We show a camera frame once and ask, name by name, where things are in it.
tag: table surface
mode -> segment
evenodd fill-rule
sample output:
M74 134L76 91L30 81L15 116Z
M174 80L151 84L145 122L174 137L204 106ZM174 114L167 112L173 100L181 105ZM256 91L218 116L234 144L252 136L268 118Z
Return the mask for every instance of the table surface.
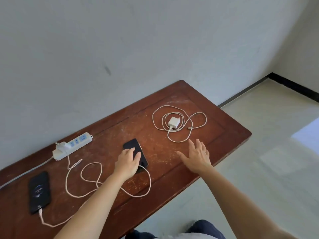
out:
M152 122L152 113L163 105L181 108L190 116L195 112L204 112L207 124L194 129L190 139L199 138L210 151L210 160L216 165L223 158L237 149L250 136L246 128L215 106L185 81L180 80L122 110L97 121L96 123L60 140L70 141L84 132L93 136L93 142L85 145L70 155L71 164L83 161L70 172L68 189L74 195L83 195L95 188L94 183L82 181L80 171L91 162L100 162L103 166L100 181L113 172L125 142L137 138L149 166L152 187L149 194L133 198L121 190L106 220L100 238L119 238L136 227L167 202L177 196L198 176L190 172L178 158L175 151L188 154L188 143L173 143L167 138L167 132L157 130ZM162 116L175 108L164 107L154 115L154 122L161 127ZM192 117L194 126L205 122L205 117L197 114ZM189 130L170 134L172 140L184 140ZM0 171L0 185L24 171L41 164L52 156L55 145L52 144L23 160ZM45 222L58 224L72 214L89 198L70 197L64 187L67 173L67 159L50 161L44 166L30 172L0 190L0 234L2 238L53 238L62 226L50 228L41 224L39 215L30 215L28 207L28 181L39 172L46 170L50 176L51 204L43 209ZM83 177L96 180L100 166L90 165L83 172ZM133 195L144 194L149 186L146 172L136 174L126 181L123 188Z

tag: white power strip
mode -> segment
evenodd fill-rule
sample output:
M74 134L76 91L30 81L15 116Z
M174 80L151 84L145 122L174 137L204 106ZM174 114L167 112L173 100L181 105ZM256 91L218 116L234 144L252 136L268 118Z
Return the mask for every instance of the white power strip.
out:
M61 145L57 145L56 150L53 151L53 158L55 160L61 160L65 158L66 156L75 152L76 150L88 144L89 142L92 142L92 138L93 136L86 132L81 136L78 136L77 138L73 139L72 141L69 141L68 143L62 142Z

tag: white wall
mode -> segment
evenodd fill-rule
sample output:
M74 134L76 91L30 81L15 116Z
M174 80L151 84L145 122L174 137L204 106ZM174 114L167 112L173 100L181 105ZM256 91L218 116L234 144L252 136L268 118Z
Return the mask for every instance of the white wall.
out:
M0 0L0 169L180 79L220 104L308 1Z
M319 92L319 3L273 72Z

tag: power outlet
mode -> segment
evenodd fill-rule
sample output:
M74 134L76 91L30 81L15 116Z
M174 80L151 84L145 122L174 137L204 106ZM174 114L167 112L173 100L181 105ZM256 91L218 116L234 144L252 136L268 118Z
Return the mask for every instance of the power outlet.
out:
M89 142L92 142L93 136L91 136L88 132L82 134L81 136L73 139L72 141L69 141L68 144L70 145L70 148L65 149L58 149L58 145L56 146L56 150L53 151L53 157L55 160L61 160L65 158L66 156L70 155L71 153L75 152L79 148L83 147L84 145L88 144Z

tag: black baseboard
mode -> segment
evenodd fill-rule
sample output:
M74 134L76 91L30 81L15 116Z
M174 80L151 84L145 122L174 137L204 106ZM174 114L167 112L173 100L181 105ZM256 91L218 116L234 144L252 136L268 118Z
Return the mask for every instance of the black baseboard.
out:
M236 98L238 98L239 96L241 96L242 94L246 93L247 91L249 91L250 89L254 88L256 85L259 85L261 82L263 82L264 80L266 80L268 77L265 76L264 78L261 78L260 80L256 81L255 83L253 83L252 85L250 85L249 87L243 89L241 92L238 92L236 95L230 97L228 100L224 101L223 103L219 104L218 107L222 108L224 105L230 103L231 101L235 100Z
M276 81L277 83L279 84L282 84L304 96L307 96L309 97L310 99L314 100L314 101L317 101L319 102L319 93L307 88L307 87L304 87L302 85L299 85L289 79L286 79L278 74L275 74L275 73L270 73L269 75L267 75L266 77L268 77L269 79L271 80L274 80Z

